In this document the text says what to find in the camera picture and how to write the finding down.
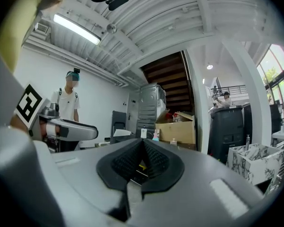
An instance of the white t-shirt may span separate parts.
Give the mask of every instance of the white t-shirt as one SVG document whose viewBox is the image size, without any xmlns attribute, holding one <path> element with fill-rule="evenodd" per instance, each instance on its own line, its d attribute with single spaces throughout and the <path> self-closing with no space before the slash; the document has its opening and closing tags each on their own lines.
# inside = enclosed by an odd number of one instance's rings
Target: white t-shirt
<svg viewBox="0 0 284 227">
<path fill-rule="evenodd" d="M 58 103 L 59 90 L 54 91 L 52 95 L 52 102 Z M 62 88 L 62 94 L 59 100 L 60 117 L 67 120 L 74 120 L 74 110 L 80 108 L 79 96 L 76 98 L 74 90 L 71 94 L 67 94 Z"/>
<path fill-rule="evenodd" d="M 224 107 L 234 106 L 232 100 L 230 98 L 226 98 L 225 102 L 220 102 L 220 104 Z"/>
</svg>

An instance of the backpack strap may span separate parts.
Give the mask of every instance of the backpack strap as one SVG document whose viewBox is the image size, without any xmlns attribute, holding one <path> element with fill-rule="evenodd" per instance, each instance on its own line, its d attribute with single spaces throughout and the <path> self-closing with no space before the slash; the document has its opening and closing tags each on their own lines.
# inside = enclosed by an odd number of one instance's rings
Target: backpack strap
<svg viewBox="0 0 284 227">
<path fill-rule="evenodd" d="M 59 95 L 58 95 L 57 104 L 59 104 L 61 94 L 62 94 L 62 88 L 59 88 Z"/>
<path fill-rule="evenodd" d="M 77 102 L 78 93 L 76 93 L 76 92 L 75 92 L 75 96 L 76 96 L 76 100 L 75 100 L 75 102 Z"/>
</svg>

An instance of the white pillar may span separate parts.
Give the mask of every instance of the white pillar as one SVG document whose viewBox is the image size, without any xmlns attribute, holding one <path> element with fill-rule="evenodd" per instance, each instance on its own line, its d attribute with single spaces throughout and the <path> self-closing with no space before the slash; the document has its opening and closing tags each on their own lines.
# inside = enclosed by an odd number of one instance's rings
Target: white pillar
<svg viewBox="0 0 284 227">
<path fill-rule="evenodd" d="M 209 140 L 208 102 L 202 74 L 193 53 L 193 47 L 187 48 L 185 57 L 195 99 L 195 118 L 198 131 L 198 151 L 207 154 Z"/>
<path fill-rule="evenodd" d="M 271 114 L 266 90 L 252 58 L 239 41 L 222 38 L 245 81 L 252 113 L 252 143 L 270 146 Z"/>
</svg>

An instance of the fluorescent light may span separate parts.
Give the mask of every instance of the fluorescent light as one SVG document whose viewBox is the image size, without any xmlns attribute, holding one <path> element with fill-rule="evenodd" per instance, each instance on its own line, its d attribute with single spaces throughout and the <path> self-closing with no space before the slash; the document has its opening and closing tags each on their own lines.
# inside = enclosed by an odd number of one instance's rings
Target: fluorescent light
<svg viewBox="0 0 284 227">
<path fill-rule="evenodd" d="M 82 37 L 86 38 L 87 40 L 91 41 L 95 45 L 98 45 L 101 41 L 101 38 L 94 33 L 88 31 L 86 28 L 80 26 L 79 24 L 69 20 L 68 18 L 64 17 L 60 14 L 55 14 L 53 17 L 53 21 L 59 25 L 62 25 L 71 31 L 81 35 Z"/>
</svg>

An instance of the stair step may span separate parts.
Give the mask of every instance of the stair step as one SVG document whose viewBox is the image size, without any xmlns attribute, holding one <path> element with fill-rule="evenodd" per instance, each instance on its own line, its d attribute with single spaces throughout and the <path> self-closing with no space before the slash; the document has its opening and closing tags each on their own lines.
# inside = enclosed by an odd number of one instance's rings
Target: stair step
<svg viewBox="0 0 284 227">
<path fill-rule="evenodd" d="M 167 103 L 166 107 L 174 107 L 174 106 L 180 106 L 180 105 L 190 105 L 189 101 L 183 101 L 183 102 L 176 102 L 176 103 Z"/>
<path fill-rule="evenodd" d="M 185 105 L 180 105 L 180 106 L 176 106 L 176 107 L 168 107 L 167 109 L 169 109 L 170 111 L 188 111 L 190 112 L 191 111 L 191 106 L 185 106 Z"/>
<path fill-rule="evenodd" d="M 171 83 L 171 84 L 166 84 L 166 85 L 163 85 L 162 88 L 164 90 L 167 90 L 167 89 L 171 89 L 171 88 L 175 88 L 175 87 L 182 87 L 182 86 L 187 86 L 187 82 L 186 81 L 179 81 L 179 82 L 175 82 L 175 83 Z"/>
<path fill-rule="evenodd" d="M 166 92 L 166 96 L 182 94 L 182 93 L 188 93 L 188 89 L 184 88 L 184 89 L 177 89 L 177 90 L 167 91 Z"/>
<path fill-rule="evenodd" d="M 163 69 L 151 72 L 149 74 L 147 74 L 148 78 L 153 78 L 159 75 L 162 75 L 164 73 L 168 73 L 168 72 L 172 72 L 174 70 L 178 70 L 178 69 L 184 69 L 183 64 L 175 64 L 175 65 L 171 65 L 171 66 L 167 66 Z"/>
<path fill-rule="evenodd" d="M 183 96 L 174 96 L 174 97 L 166 98 L 166 102 L 180 101 L 180 100 L 189 100 L 189 96 L 188 95 L 183 95 Z"/>
<path fill-rule="evenodd" d="M 153 80 L 152 82 L 162 83 L 162 82 L 167 82 L 167 81 L 176 80 L 180 78 L 186 79 L 186 73 L 184 72 L 177 73 L 177 74 L 170 75 L 164 78 Z"/>
<path fill-rule="evenodd" d="M 153 72 L 153 71 L 156 71 L 156 70 L 160 70 L 160 69 L 162 69 L 166 66 L 169 66 L 169 65 L 178 64 L 178 62 L 181 62 L 180 57 L 173 57 L 173 58 L 170 58 L 168 60 L 161 61 L 159 63 L 157 62 L 158 64 L 150 63 L 150 64 L 142 67 L 142 70 L 145 73 L 150 73 L 150 72 Z"/>
</svg>

